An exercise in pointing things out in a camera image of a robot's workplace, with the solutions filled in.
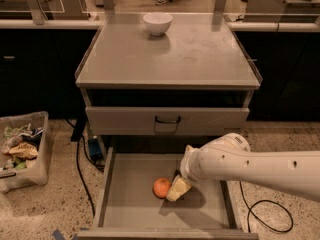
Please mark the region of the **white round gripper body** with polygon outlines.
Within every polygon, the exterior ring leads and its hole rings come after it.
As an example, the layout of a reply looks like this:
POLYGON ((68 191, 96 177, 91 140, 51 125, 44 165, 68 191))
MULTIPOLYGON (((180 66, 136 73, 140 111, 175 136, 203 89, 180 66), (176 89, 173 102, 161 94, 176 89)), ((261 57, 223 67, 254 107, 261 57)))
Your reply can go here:
POLYGON ((183 178, 188 180, 190 183, 196 183, 200 180, 199 170, 199 149, 194 148, 190 152, 185 152, 180 164, 180 172, 183 178))

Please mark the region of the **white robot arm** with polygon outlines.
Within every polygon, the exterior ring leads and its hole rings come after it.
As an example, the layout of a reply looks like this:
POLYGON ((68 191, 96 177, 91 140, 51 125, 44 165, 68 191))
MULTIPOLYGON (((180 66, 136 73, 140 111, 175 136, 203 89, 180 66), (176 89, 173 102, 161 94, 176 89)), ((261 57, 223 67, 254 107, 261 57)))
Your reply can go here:
POLYGON ((320 201, 320 152, 252 152, 229 133, 200 148, 187 146, 167 199, 178 200, 202 180, 242 181, 320 201))

